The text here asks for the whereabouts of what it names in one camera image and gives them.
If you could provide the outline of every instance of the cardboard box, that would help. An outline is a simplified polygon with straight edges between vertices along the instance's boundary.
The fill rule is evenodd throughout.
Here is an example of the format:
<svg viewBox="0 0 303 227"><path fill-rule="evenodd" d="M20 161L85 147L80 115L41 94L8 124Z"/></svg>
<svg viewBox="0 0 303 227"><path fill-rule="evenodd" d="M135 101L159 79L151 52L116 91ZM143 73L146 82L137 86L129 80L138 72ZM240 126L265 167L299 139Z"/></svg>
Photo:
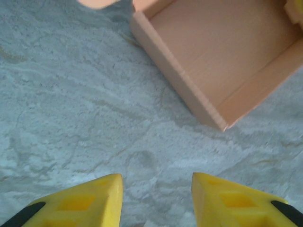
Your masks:
<svg viewBox="0 0 303 227"><path fill-rule="evenodd" d="M133 0L130 26L198 120L224 131L303 65L300 2Z"/></svg>

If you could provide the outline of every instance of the yellow plastic part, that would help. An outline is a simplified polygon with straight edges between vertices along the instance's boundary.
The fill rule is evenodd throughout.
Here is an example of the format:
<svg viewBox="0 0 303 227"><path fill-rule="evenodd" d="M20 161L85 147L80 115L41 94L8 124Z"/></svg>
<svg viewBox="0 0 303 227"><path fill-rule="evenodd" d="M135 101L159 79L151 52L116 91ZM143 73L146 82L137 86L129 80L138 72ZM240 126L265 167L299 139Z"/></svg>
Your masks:
<svg viewBox="0 0 303 227"><path fill-rule="evenodd" d="M111 174L42 197L46 202L22 227L119 227L123 180Z"/></svg>
<svg viewBox="0 0 303 227"><path fill-rule="evenodd" d="M286 200L215 176L194 173L198 227L297 227L270 202Z"/></svg>

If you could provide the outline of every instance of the cardboard edge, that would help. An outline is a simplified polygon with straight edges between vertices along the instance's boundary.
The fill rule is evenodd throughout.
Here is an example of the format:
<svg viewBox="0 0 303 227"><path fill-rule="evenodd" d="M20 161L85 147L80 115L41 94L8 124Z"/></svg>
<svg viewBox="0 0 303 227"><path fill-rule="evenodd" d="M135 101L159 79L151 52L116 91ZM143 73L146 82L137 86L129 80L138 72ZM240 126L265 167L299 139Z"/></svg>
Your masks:
<svg viewBox="0 0 303 227"><path fill-rule="evenodd" d="M133 0L134 12L142 11L151 19L175 0Z"/></svg>
<svg viewBox="0 0 303 227"><path fill-rule="evenodd" d="M225 131L226 121L191 81L143 12L133 14L130 29L196 118L204 125Z"/></svg>
<svg viewBox="0 0 303 227"><path fill-rule="evenodd" d="M259 106L277 90L287 78L296 73L302 65L303 37L293 43L218 106L218 111L227 121L229 127L232 127L238 120ZM253 98L246 98L252 94L252 91L260 90L260 88L262 88L262 91L258 92Z"/></svg>

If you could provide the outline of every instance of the gray marble floor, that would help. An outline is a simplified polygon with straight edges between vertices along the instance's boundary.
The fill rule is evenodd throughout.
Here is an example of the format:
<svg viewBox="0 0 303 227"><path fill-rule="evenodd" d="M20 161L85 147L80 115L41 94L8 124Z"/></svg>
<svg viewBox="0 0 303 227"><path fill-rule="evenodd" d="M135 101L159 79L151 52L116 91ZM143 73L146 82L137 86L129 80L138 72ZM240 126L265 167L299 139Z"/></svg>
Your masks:
<svg viewBox="0 0 303 227"><path fill-rule="evenodd" d="M303 211L303 70L225 133L199 125L144 51L130 1L0 0L0 224L32 200L122 173L121 226L194 227L193 172Z"/></svg>

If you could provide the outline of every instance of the box flap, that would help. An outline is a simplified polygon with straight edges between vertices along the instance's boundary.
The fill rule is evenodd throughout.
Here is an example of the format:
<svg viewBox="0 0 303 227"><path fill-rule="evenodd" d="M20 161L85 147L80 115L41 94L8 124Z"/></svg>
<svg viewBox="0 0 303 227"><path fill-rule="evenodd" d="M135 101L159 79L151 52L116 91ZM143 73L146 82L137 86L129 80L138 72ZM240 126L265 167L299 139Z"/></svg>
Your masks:
<svg viewBox="0 0 303 227"><path fill-rule="evenodd" d="M91 9L103 9L120 0L78 0L78 2Z"/></svg>
<svg viewBox="0 0 303 227"><path fill-rule="evenodd" d="M285 9L292 23L303 29L303 0L288 0Z"/></svg>

